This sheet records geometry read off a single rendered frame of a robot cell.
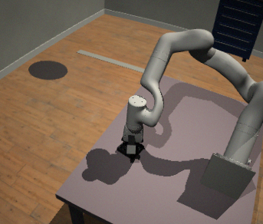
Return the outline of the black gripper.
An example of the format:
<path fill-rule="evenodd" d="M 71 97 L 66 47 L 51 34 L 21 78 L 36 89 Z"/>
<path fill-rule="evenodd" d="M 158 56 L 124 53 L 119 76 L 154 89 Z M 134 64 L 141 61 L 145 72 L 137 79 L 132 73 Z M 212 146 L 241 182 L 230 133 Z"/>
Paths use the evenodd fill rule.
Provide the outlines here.
<path fill-rule="evenodd" d="M 121 140 L 128 143 L 128 135 L 134 136 L 134 144 L 143 143 L 143 126 L 140 130 L 130 130 L 125 124 Z"/>

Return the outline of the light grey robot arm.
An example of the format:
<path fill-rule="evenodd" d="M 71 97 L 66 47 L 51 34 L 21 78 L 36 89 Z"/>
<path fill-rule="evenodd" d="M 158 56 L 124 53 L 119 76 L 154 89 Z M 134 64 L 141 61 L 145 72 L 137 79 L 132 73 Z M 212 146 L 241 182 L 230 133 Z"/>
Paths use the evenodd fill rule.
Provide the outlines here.
<path fill-rule="evenodd" d="M 250 169 L 249 166 L 244 165 L 251 163 L 249 156 L 263 124 L 263 81 L 255 82 L 232 56 L 213 48 L 213 44 L 212 34 L 203 29 L 162 35 L 140 80 L 140 84 L 153 95 L 153 109 L 146 107 L 144 97 L 139 95 L 130 97 L 126 126 L 130 130 L 140 130 L 143 124 L 148 127 L 157 125 L 164 107 L 159 82 L 172 54 L 189 51 L 197 61 L 215 69 L 229 80 L 248 103 L 238 118 L 224 155 L 217 153 L 216 155 Z"/>

